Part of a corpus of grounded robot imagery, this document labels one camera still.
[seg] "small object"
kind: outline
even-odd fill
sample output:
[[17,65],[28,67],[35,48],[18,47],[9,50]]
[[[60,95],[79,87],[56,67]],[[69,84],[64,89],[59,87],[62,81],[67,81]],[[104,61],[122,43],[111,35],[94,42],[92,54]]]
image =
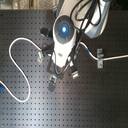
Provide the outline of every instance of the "small object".
[[79,77],[78,71],[73,72],[73,73],[72,73],[72,77],[73,77],[73,79],[78,78],[78,77]]
[[3,86],[0,86],[0,93],[4,90]]
[[41,30],[40,30],[40,34],[42,36],[53,38],[53,36],[52,36],[52,29],[48,29],[48,28],[42,27]]
[[97,68],[99,69],[103,68],[103,57],[104,57],[103,49],[102,48],[97,49],[97,58],[99,59],[97,61]]
[[53,92],[54,91],[56,82],[57,82],[57,77],[54,76],[54,75],[51,75],[51,77],[50,77],[50,83],[49,83],[49,87],[48,87],[48,90],[50,92]]
[[42,54],[42,51],[38,52],[38,55],[39,55],[39,57],[38,57],[37,61],[41,64],[42,61],[43,61],[43,54]]

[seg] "metal part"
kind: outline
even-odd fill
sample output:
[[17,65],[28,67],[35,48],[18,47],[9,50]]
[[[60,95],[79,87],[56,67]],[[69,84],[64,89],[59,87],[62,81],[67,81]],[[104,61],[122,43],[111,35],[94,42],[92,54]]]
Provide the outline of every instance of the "metal part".
[[73,77],[73,79],[78,78],[78,77],[79,77],[78,71],[73,72],[73,73],[72,73],[72,77]]
[[54,91],[55,86],[56,86],[56,82],[57,82],[57,77],[54,76],[54,75],[51,75],[51,77],[50,77],[50,83],[49,83],[49,87],[48,87],[48,90],[50,92],[53,92]]
[[99,59],[97,61],[97,68],[102,69],[103,68],[103,58],[104,54],[103,54],[103,49],[97,49],[97,58]]

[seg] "white cable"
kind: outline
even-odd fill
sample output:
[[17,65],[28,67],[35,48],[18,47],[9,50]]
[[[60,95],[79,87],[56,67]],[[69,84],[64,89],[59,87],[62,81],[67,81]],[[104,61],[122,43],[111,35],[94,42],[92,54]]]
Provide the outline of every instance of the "white cable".
[[[83,42],[80,42],[80,44],[82,44],[88,51],[88,53],[90,54],[90,56],[95,59],[95,60],[99,60],[97,57],[95,57],[88,49],[88,47],[86,46],[86,44],[84,44]],[[123,56],[116,56],[116,57],[109,57],[109,58],[103,58],[103,61],[106,60],[115,60],[115,59],[121,59],[121,58],[126,58],[128,57],[128,55],[123,55]]]
[[29,39],[27,39],[27,38],[17,38],[17,39],[15,39],[12,43],[11,43],[11,45],[9,46],[9,56],[10,56],[10,59],[12,60],[12,62],[14,63],[14,65],[19,69],[19,71],[22,73],[22,75],[24,76],[24,78],[25,78],[25,80],[26,80],[26,82],[27,82],[27,85],[28,85],[28,96],[27,96],[27,98],[25,99],[25,100],[20,100],[20,99],[18,99],[16,96],[14,96],[14,94],[12,94],[12,92],[8,89],[8,87],[2,82],[2,81],[0,81],[0,84],[2,84],[6,89],[7,89],[7,91],[10,93],[10,95],[14,98],[14,99],[16,99],[17,101],[19,101],[19,102],[21,102],[21,103],[24,103],[24,102],[26,102],[28,99],[29,99],[29,97],[30,97],[30,92],[31,92],[31,90],[30,90],[30,84],[29,84],[29,81],[28,81],[28,79],[27,79],[27,77],[26,77],[26,75],[25,75],[25,73],[22,71],[22,69],[17,65],[17,63],[14,61],[14,59],[13,59],[13,57],[12,57],[12,55],[11,55],[11,49],[12,49],[12,46],[14,45],[14,43],[16,43],[17,41],[19,41],[19,40],[25,40],[25,41],[28,41],[28,42],[30,42],[31,44],[33,44],[38,50],[40,50],[41,51],[41,48],[39,48],[34,42],[32,42],[31,40],[29,40]]

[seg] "black cable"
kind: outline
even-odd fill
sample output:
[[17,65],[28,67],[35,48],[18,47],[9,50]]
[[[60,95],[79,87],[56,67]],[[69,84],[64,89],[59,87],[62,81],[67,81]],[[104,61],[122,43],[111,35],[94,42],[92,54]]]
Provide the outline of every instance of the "black cable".
[[84,18],[82,18],[82,19],[77,19],[77,17],[78,17],[78,15],[79,15],[79,13],[81,12],[81,10],[82,10],[87,4],[89,4],[91,1],[92,1],[92,0],[87,1],[87,2],[77,11],[77,13],[76,13],[76,15],[75,15],[75,20],[76,20],[76,21],[82,21],[82,20],[84,20]]
[[[75,46],[75,47],[76,47],[76,48],[75,48],[75,51],[74,51],[75,53],[76,53],[76,51],[77,51],[77,49],[78,49],[78,47],[79,47],[80,41],[81,41],[81,39],[82,39],[82,37],[83,37],[83,35],[84,35],[84,33],[85,33],[85,30],[87,29],[87,27],[88,27],[89,24],[91,23],[91,20],[92,20],[92,18],[93,18],[94,13],[95,13],[95,9],[96,9],[96,7],[97,7],[97,4],[98,4],[98,7],[99,7],[100,18],[99,18],[98,23],[94,24],[94,26],[97,26],[97,25],[100,23],[100,21],[101,21],[101,9],[100,9],[100,2],[99,2],[99,0],[89,0],[89,1],[87,1],[87,2],[84,4],[84,6],[82,6],[82,7],[78,10],[78,12],[76,13],[76,18],[77,18],[77,16],[78,16],[78,14],[80,13],[80,11],[87,5],[87,3],[90,3],[91,1],[92,1],[92,4],[91,4],[90,8],[88,9],[88,11],[87,11],[86,15],[84,16],[84,18],[81,19],[81,20],[82,20],[82,23],[81,23],[81,26],[80,26],[80,29],[79,29],[79,33],[78,33],[78,39],[77,39],[78,42],[77,42],[77,44],[76,44],[76,46]],[[84,25],[84,22],[85,22],[86,19],[88,19],[88,21],[87,21],[85,27],[83,28],[83,25]]]

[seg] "metal bracket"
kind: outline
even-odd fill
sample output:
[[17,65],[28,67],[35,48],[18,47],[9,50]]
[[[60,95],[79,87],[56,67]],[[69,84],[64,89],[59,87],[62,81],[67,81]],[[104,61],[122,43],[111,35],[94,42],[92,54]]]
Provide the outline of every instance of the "metal bracket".
[[56,82],[57,82],[57,77],[54,76],[54,75],[51,75],[51,77],[50,77],[50,83],[49,83],[49,87],[48,87],[48,90],[50,92],[53,92],[54,91]]
[[103,57],[104,57],[103,49],[102,48],[97,49],[97,58],[99,59],[97,61],[97,68],[99,69],[103,68]]

